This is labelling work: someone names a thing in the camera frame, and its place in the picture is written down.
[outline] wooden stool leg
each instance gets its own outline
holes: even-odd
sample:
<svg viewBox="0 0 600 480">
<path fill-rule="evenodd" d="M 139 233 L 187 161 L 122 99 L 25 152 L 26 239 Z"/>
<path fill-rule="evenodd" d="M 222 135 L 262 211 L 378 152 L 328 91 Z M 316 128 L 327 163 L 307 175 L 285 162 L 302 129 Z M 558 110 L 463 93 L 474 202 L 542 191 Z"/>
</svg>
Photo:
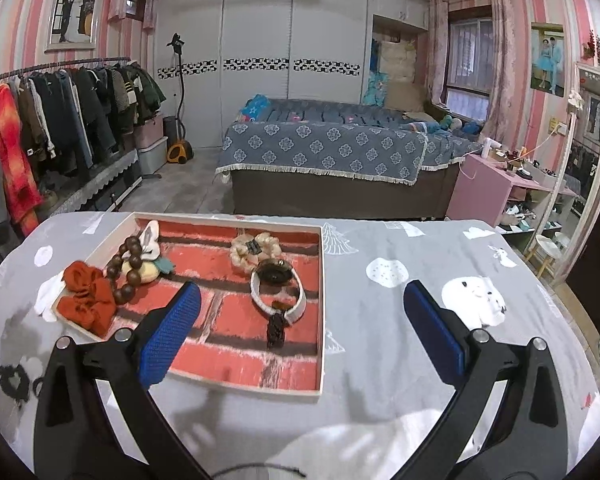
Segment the wooden stool leg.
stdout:
<svg viewBox="0 0 600 480">
<path fill-rule="evenodd" d="M 538 244 L 535 244 L 535 245 L 534 245 L 534 248 L 533 248 L 533 249 L 531 249 L 531 250 L 530 250 L 530 251 L 529 251 L 529 252 L 526 254 L 526 258 L 525 258 L 525 261 L 526 261 L 526 262 L 528 262 L 528 261 L 531 259 L 531 257 L 532 257 L 534 254 L 536 254 L 536 249 L 537 249 L 537 248 L 538 248 Z"/>
<path fill-rule="evenodd" d="M 544 262 L 542 262 L 542 265 L 540 266 L 540 269 L 538 269 L 538 273 L 536 274 L 536 278 L 540 279 L 540 276 L 542 276 L 542 273 L 546 269 L 546 266 L 549 265 L 549 263 L 551 262 L 551 260 L 553 260 L 553 258 L 551 256 L 547 256 L 544 259 Z"/>
</svg>

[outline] white sliding door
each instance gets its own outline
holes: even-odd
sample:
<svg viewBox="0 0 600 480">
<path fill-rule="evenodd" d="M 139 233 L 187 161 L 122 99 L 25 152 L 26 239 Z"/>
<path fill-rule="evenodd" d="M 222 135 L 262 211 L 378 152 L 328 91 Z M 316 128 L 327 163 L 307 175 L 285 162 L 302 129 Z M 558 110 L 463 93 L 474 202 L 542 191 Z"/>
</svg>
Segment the white sliding door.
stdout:
<svg viewBox="0 0 600 480">
<path fill-rule="evenodd" d="M 360 102 L 366 14 L 366 0 L 293 0 L 290 99 Z"/>
<path fill-rule="evenodd" d="M 224 0 L 222 129 L 256 94 L 286 98 L 292 0 Z"/>
<path fill-rule="evenodd" d="M 167 101 L 165 115 L 175 115 L 180 103 L 180 77 L 173 49 L 166 46 L 174 33 L 181 36 L 185 100 L 182 122 L 194 148 L 220 146 L 220 25 L 222 0 L 159 0 L 155 41 L 158 84 Z"/>
</svg>

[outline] beige scrunchie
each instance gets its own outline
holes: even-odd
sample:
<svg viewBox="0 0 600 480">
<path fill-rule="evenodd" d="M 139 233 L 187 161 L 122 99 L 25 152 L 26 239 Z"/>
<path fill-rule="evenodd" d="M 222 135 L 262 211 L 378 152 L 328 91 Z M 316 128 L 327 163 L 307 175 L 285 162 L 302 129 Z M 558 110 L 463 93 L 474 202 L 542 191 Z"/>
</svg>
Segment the beige scrunchie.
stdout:
<svg viewBox="0 0 600 480">
<path fill-rule="evenodd" d="M 256 240 L 262 249 L 259 254 L 249 252 L 247 243 L 252 240 Z M 232 265 L 246 274 L 253 272 L 262 260 L 279 258 L 281 254 L 280 240 L 269 233 L 260 233 L 256 237 L 247 234 L 238 235 L 231 241 L 231 249 L 229 249 L 229 258 Z"/>
</svg>

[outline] groom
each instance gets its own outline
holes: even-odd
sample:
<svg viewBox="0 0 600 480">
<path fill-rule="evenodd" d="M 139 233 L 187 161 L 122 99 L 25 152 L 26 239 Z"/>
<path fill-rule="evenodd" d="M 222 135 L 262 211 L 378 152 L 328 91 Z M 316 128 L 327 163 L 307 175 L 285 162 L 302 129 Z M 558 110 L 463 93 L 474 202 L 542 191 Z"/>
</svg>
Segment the groom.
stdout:
<svg viewBox="0 0 600 480">
<path fill-rule="evenodd" d="M 551 43 L 551 63 L 554 66 L 554 69 L 551 72 L 551 93 L 555 95 L 558 65 L 560 65 L 560 62 L 562 61 L 562 50 L 555 44 L 555 38 L 553 36 L 549 38 L 549 42 Z"/>
</svg>

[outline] framed picture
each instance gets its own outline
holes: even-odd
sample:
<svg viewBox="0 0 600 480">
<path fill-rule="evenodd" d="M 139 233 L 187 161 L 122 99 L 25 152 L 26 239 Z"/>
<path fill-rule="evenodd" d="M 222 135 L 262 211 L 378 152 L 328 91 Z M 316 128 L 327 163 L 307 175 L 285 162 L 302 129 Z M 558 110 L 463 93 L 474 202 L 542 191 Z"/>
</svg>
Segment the framed picture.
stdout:
<svg viewBox="0 0 600 480">
<path fill-rule="evenodd" d="M 96 47 L 103 0 L 54 0 L 46 52 Z"/>
<path fill-rule="evenodd" d="M 564 29 L 555 23 L 531 24 L 531 88 L 564 97 Z"/>
<path fill-rule="evenodd" d="M 587 103 L 587 127 L 584 136 L 600 144 L 600 97 L 590 94 Z"/>
</svg>

